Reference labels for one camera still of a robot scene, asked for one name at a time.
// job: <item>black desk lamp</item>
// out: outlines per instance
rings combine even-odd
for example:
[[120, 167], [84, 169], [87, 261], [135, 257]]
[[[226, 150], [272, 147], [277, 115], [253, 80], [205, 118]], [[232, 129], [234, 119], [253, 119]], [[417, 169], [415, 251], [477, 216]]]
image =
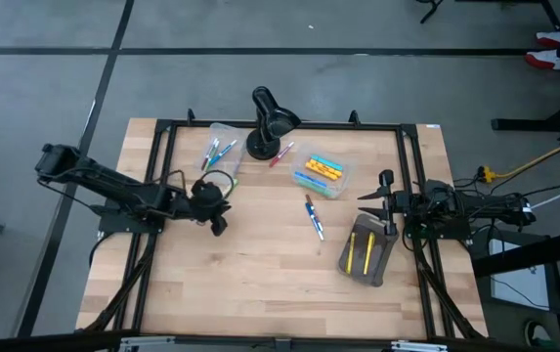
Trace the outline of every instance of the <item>black desk lamp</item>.
[[268, 160], [280, 152], [280, 137], [295, 129], [301, 119], [280, 108], [267, 87], [254, 89], [251, 97], [258, 119], [256, 129], [247, 137], [247, 151], [258, 160]]

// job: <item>lamp base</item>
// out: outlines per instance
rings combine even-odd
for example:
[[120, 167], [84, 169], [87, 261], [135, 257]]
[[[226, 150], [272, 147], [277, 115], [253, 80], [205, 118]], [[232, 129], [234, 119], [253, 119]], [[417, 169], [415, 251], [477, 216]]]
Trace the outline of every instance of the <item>lamp base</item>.
[[247, 152], [258, 160], [268, 160], [280, 152], [280, 140], [264, 143], [258, 130], [251, 131], [247, 136]]

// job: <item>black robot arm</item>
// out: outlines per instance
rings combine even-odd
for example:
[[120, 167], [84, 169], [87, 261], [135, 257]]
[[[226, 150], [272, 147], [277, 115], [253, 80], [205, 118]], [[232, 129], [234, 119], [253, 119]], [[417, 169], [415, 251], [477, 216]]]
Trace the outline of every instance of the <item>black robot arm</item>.
[[360, 210], [390, 220], [393, 213], [405, 215], [407, 228], [420, 238], [466, 240], [470, 237], [469, 219], [496, 219], [519, 227], [536, 221], [526, 198], [520, 194], [506, 196], [470, 196], [452, 186], [428, 180], [420, 194], [406, 191], [391, 192], [393, 172], [379, 175], [376, 192], [359, 199], [383, 198], [381, 208], [361, 207]]
[[104, 196], [106, 205], [89, 206], [102, 217], [100, 231], [157, 233], [165, 219], [190, 219], [210, 220], [213, 234], [219, 236], [228, 226], [222, 216], [230, 209], [228, 202], [221, 190], [212, 182], [204, 182], [203, 177], [194, 183], [189, 198], [185, 189], [168, 185], [165, 180], [141, 183], [82, 156], [74, 147], [50, 144], [43, 147], [35, 169], [42, 185], [71, 183]]

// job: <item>table leg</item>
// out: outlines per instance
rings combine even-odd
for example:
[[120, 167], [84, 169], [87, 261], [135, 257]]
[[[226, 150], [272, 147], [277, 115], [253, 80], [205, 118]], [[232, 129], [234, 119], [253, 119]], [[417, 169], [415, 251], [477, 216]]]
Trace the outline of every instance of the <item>table leg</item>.
[[507, 273], [560, 260], [560, 236], [473, 260], [475, 277]]
[[495, 118], [491, 126], [494, 131], [558, 132], [560, 110], [543, 120]]

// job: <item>blue crayon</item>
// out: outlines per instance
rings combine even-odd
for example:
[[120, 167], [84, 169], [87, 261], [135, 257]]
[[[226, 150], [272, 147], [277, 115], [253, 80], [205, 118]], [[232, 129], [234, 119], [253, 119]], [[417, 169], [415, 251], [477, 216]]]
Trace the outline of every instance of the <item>blue crayon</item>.
[[327, 188], [327, 185], [325, 184], [325, 182], [321, 182], [321, 181], [319, 181], [319, 180], [317, 180], [317, 179], [315, 179], [315, 178], [312, 178], [312, 177], [310, 177], [310, 176], [308, 176], [308, 175], [305, 175], [305, 174], [303, 174], [303, 173], [301, 173], [301, 172], [299, 172], [299, 171], [295, 171], [295, 176], [297, 176], [297, 178], [300, 178], [300, 179], [302, 179], [302, 180], [311, 182], [311, 183], [315, 184], [316, 186], [323, 187], [323, 188]]
[[338, 170], [338, 171], [342, 171], [342, 166], [338, 165], [337, 163], [334, 163], [334, 162], [331, 162], [331, 161], [327, 161], [327, 160], [325, 160], [324, 158], [322, 158], [322, 157], [320, 157], [320, 156], [312, 155], [312, 159], [315, 160], [315, 161], [318, 161], [318, 162], [320, 162], [320, 163], [322, 163], [322, 164], [325, 164], [325, 165], [327, 165], [327, 166], [329, 166], [329, 167], [331, 167], [331, 168], [334, 168], [334, 169], [336, 169], [336, 170]]

